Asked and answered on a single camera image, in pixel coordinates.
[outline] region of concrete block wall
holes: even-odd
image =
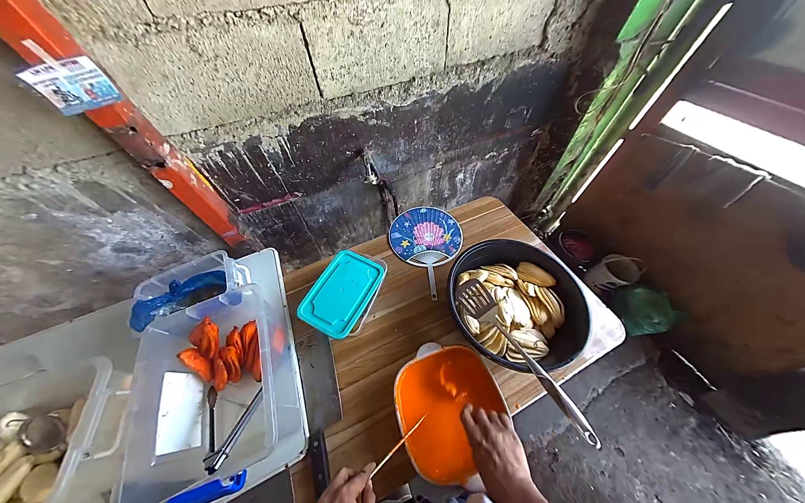
[[[225,246],[94,123],[19,85],[26,67],[0,40],[0,345]]]
[[[385,232],[363,150],[404,207],[516,200],[573,108],[580,26],[620,2],[41,1],[286,269]],[[0,40],[0,344],[225,247],[89,120],[18,85],[26,66]]]
[[[555,6],[555,0],[43,1],[166,134],[280,114],[533,48]]]

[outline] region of orange metal beam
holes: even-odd
[[[42,63],[42,60],[23,44],[23,40],[36,42],[55,59],[87,55],[39,0],[0,0],[0,38],[32,64]],[[233,211],[191,160],[171,145],[128,98],[114,105],[89,110],[86,116],[135,157],[226,243],[237,246],[247,241],[238,230]]]

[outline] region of person's hand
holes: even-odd
[[[468,433],[480,478],[493,501],[546,501],[533,484],[527,454],[509,415],[487,413],[467,404],[462,410],[462,424]]]
[[[375,491],[368,478],[374,469],[374,463],[363,466],[361,472],[341,468],[319,497],[319,503],[375,503]]]

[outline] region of tongs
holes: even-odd
[[[213,475],[219,470],[219,467],[229,458],[229,453],[232,451],[235,443],[240,439],[240,434],[247,427],[247,423],[251,422],[253,413],[257,411],[259,405],[263,402],[263,388],[257,390],[257,394],[253,395],[251,403],[244,409],[244,414],[240,415],[238,422],[229,431],[228,437],[225,437],[223,444],[212,454],[204,458],[204,470],[207,475]]]

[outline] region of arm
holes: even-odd
[[[486,492],[496,503],[548,503],[530,476],[527,454],[506,414],[475,409],[462,410],[462,424],[471,442],[474,463]]]

